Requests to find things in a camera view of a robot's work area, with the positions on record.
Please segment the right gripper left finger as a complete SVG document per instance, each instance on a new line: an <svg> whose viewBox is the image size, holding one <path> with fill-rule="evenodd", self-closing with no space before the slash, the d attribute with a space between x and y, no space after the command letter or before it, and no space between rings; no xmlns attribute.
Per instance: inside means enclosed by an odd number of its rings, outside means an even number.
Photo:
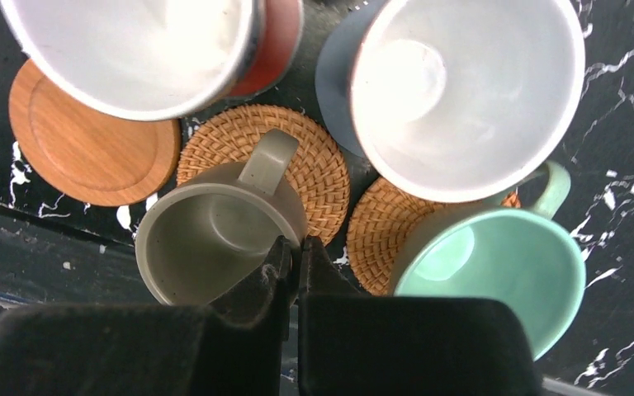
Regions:
<svg viewBox="0 0 634 396"><path fill-rule="evenodd" d="M0 315L0 395L276 395L291 247L277 238L244 280L249 314L223 304L32 304Z"/></svg>

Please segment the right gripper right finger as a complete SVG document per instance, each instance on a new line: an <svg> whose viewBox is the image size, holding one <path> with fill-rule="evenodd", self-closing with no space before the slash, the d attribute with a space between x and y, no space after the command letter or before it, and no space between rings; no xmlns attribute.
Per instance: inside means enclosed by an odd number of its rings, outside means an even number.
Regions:
<svg viewBox="0 0 634 396"><path fill-rule="evenodd" d="M542 393L522 325L499 301L361 294L309 237L299 306L303 395Z"/></svg>

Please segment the woven rattan coaster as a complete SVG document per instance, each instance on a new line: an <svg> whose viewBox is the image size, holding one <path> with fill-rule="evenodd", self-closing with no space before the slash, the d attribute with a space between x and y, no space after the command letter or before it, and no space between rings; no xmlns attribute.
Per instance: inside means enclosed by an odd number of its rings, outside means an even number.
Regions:
<svg viewBox="0 0 634 396"><path fill-rule="evenodd" d="M348 223L346 249L360 286L376 296L386 295L395 257L405 238L425 216L456 208L423 200L376 179L355 206Z"/></svg>
<svg viewBox="0 0 634 396"><path fill-rule="evenodd" d="M222 163L248 160L269 130L299 142L286 179L305 207L308 234L332 242L347 217L351 182L343 154L328 132L298 111L269 105L230 108L200 124L182 149L177 184Z"/></svg>

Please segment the small olive cup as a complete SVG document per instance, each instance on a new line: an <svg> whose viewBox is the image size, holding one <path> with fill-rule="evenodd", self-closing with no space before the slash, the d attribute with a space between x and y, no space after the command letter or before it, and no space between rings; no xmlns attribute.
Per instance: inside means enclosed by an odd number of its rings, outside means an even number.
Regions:
<svg viewBox="0 0 634 396"><path fill-rule="evenodd" d="M248 161L200 172L159 199L140 222L135 258L162 304L209 304L259 268L279 237L293 252L308 233L286 179L299 142L269 130Z"/></svg>

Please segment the teal green bowl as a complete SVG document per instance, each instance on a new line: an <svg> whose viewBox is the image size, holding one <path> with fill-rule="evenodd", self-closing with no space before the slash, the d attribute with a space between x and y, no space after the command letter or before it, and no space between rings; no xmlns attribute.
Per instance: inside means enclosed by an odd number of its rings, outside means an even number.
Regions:
<svg viewBox="0 0 634 396"><path fill-rule="evenodd" d="M577 242L554 221L570 192L570 174L544 162L547 177L532 205L503 206L502 196L426 215L406 237L388 295L487 298L509 306L535 359L568 330L584 297L586 270Z"/></svg>

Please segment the smooth wooden coaster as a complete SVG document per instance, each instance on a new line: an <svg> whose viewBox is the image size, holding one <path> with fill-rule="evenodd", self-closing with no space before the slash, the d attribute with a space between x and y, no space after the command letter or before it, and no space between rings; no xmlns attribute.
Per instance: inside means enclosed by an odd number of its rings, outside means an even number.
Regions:
<svg viewBox="0 0 634 396"><path fill-rule="evenodd" d="M28 60L12 83L8 114L28 163L51 186L100 206L145 200L179 158L177 120L124 120L85 106Z"/></svg>

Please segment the small white cup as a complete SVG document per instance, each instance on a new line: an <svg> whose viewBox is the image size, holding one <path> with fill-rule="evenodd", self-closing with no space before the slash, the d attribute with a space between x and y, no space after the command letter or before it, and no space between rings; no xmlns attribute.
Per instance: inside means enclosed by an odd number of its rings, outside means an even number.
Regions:
<svg viewBox="0 0 634 396"><path fill-rule="evenodd" d="M388 1L352 66L352 125L373 167L401 190L479 200L557 147L584 66L569 1Z"/></svg>

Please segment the blue round coaster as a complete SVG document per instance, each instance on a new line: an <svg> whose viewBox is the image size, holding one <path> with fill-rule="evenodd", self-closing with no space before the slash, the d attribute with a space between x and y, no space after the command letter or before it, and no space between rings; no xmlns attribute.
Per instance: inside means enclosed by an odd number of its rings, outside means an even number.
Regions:
<svg viewBox="0 0 634 396"><path fill-rule="evenodd" d="M385 3L367 1L349 12L325 41L315 68L315 93L327 131L347 151L365 153L352 127L350 75L367 28Z"/></svg>

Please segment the white cup dark outside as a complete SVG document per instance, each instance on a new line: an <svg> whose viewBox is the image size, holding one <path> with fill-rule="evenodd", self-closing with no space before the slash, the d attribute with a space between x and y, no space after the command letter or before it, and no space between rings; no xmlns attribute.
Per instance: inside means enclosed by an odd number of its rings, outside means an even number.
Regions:
<svg viewBox="0 0 634 396"><path fill-rule="evenodd" d="M71 97L127 120L188 115L253 65L262 1L2 1L17 42Z"/></svg>

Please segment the red round coaster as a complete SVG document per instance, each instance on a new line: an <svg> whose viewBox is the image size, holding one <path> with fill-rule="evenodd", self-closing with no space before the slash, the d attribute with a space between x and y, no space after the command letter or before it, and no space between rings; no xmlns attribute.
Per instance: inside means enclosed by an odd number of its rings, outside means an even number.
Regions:
<svg viewBox="0 0 634 396"><path fill-rule="evenodd" d="M303 32L301 0L258 2L259 37L251 67L229 92L231 97L255 97L274 87L296 55Z"/></svg>

